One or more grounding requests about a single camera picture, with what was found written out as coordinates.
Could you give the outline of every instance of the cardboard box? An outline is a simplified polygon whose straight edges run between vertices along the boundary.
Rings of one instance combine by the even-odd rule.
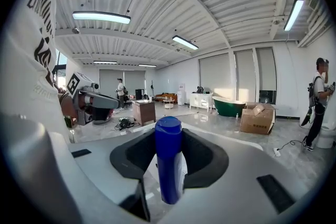
[[[270,104],[249,103],[243,109],[240,131],[255,134],[270,134],[275,123],[275,109]]]

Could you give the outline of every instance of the power strip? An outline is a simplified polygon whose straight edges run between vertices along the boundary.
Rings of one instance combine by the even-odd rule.
[[[280,157],[281,156],[280,151],[279,151],[279,149],[277,147],[274,147],[273,151],[274,151],[274,154],[275,154],[276,157]]]

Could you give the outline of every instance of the ceiling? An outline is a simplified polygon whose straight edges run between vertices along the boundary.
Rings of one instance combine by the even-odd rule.
[[[94,60],[120,67],[185,60],[195,51],[172,40],[179,35],[207,52],[256,42],[297,40],[299,46],[321,34],[331,18],[323,2],[313,9],[305,0],[292,30],[283,28],[294,0],[57,0],[56,46],[85,66]],[[74,20],[76,10],[96,10],[131,17],[128,25]],[[73,28],[80,34],[74,34]]]

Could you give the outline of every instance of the blue bottle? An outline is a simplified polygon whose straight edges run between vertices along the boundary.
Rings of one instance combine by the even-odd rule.
[[[182,194],[182,127],[172,116],[163,117],[155,125],[157,169],[162,200],[177,203]]]

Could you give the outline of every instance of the brown sofa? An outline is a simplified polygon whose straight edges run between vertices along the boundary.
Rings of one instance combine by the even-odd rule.
[[[155,101],[158,101],[158,102],[162,102],[163,100],[165,100],[167,97],[168,98],[172,98],[174,103],[177,103],[177,95],[176,93],[162,93],[162,94],[157,94],[155,96]]]

